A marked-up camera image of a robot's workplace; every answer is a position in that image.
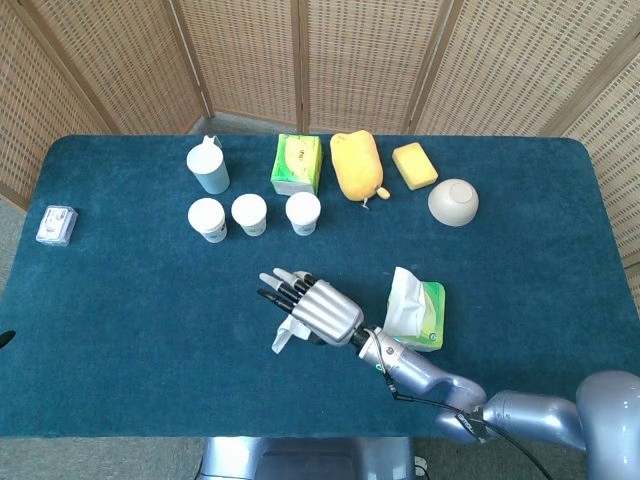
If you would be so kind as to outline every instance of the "white bowl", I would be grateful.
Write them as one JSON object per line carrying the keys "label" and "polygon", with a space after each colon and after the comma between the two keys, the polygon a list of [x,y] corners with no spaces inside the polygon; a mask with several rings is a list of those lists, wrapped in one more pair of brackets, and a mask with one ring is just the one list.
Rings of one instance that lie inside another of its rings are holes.
{"label": "white bowl", "polygon": [[469,182],[452,178],[436,185],[429,194],[429,211],[450,227],[466,225],[478,211],[478,192]]}

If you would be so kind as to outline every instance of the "sponge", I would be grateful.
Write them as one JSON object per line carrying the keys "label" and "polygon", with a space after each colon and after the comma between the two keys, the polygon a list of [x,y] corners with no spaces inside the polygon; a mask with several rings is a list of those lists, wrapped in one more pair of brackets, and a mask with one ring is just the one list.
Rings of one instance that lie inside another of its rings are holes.
{"label": "sponge", "polygon": [[438,179],[438,172],[418,142],[396,148],[392,158],[409,190],[431,185]]}

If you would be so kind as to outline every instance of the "table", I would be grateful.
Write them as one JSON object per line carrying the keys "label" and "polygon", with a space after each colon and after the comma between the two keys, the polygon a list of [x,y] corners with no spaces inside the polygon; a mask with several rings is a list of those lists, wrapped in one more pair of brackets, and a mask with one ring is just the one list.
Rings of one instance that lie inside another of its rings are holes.
{"label": "table", "polygon": [[[275,266],[327,279],[382,324],[395,266],[446,289],[438,366],[502,389],[574,399],[585,376],[640,373],[640,324],[584,147],[558,138],[377,136],[388,201],[347,201],[328,136],[317,231],[296,236],[269,183],[277,136],[221,136],[229,234],[186,219],[206,196],[185,165],[195,136],[71,136],[47,155],[0,305],[4,436],[432,436],[436,412],[396,404],[353,348],[291,342],[256,295]],[[393,148],[419,141],[440,179],[480,197],[462,228],[428,213]],[[242,193],[268,204],[264,235],[230,217]],[[35,242],[44,209],[79,218],[66,248]]]}

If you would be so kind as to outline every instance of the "tissue pack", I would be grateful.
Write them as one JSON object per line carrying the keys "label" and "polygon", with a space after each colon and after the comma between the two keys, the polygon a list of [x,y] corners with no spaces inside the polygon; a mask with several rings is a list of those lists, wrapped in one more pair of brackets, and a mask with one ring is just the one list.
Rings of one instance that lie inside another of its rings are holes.
{"label": "tissue pack", "polygon": [[442,348],[444,339],[444,287],[438,282],[421,282],[425,301],[429,307],[424,313],[420,335],[394,336],[414,350],[432,352]]}
{"label": "tissue pack", "polygon": [[271,171],[271,183],[278,195],[318,193],[322,144],[312,135],[278,135],[278,150]]}

